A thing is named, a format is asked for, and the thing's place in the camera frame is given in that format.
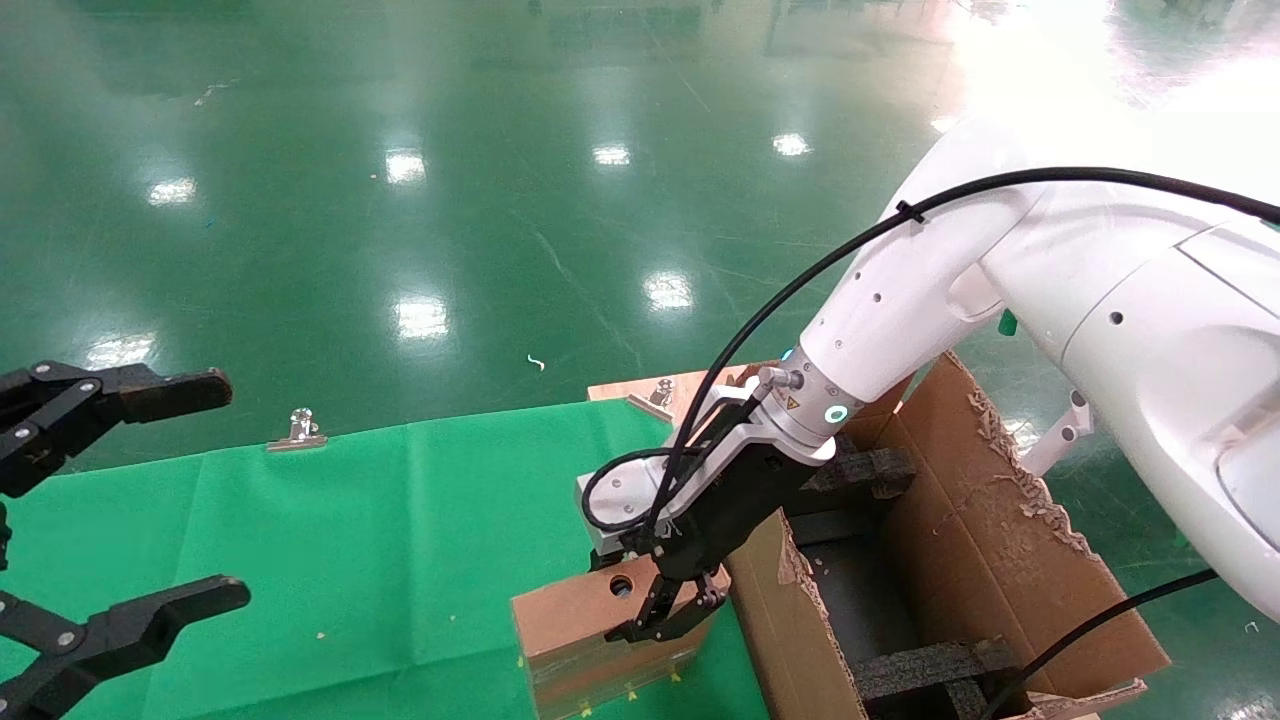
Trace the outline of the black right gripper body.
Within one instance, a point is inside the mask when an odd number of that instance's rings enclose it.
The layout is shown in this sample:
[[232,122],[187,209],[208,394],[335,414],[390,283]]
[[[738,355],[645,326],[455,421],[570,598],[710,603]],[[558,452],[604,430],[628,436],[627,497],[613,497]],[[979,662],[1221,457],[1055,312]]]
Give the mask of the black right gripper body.
[[649,507],[622,521],[623,551],[652,556],[663,577],[691,580],[714,571],[823,466],[822,459],[799,461],[773,445],[748,445],[719,470],[710,469],[709,456],[708,445],[681,451],[653,530],[643,528]]

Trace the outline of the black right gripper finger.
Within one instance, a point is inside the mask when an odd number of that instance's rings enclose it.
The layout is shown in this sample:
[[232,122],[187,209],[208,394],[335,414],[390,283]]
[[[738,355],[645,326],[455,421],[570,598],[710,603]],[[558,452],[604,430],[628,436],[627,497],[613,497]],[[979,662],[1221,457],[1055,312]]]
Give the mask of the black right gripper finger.
[[655,577],[636,618],[609,629],[605,642],[667,642],[682,638],[684,632],[669,621],[682,585],[682,582],[668,577]]
[[728,587],[718,583],[718,578],[698,578],[692,584],[695,585],[692,600],[678,609],[673,607],[669,620],[673,625],[678,625],[684,637],[713,615],[730,597]]

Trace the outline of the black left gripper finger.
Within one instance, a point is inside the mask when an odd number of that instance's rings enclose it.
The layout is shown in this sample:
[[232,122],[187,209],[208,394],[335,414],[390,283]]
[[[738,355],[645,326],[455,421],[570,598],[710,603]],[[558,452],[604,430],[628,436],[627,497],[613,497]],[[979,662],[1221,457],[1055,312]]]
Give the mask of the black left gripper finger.
[[187,626],[247,606],[251,592],[215,575],[115,603],[84,623],[8,592],[1,600],[3,638],[36,652],[3,682],[3,717],[61,719],[100,684],[163,662]]
[[1,379],[1,492],[19,498],[119,424],[228,406],[216,368],[160,375],[145,364],[88,370],[45,360]]

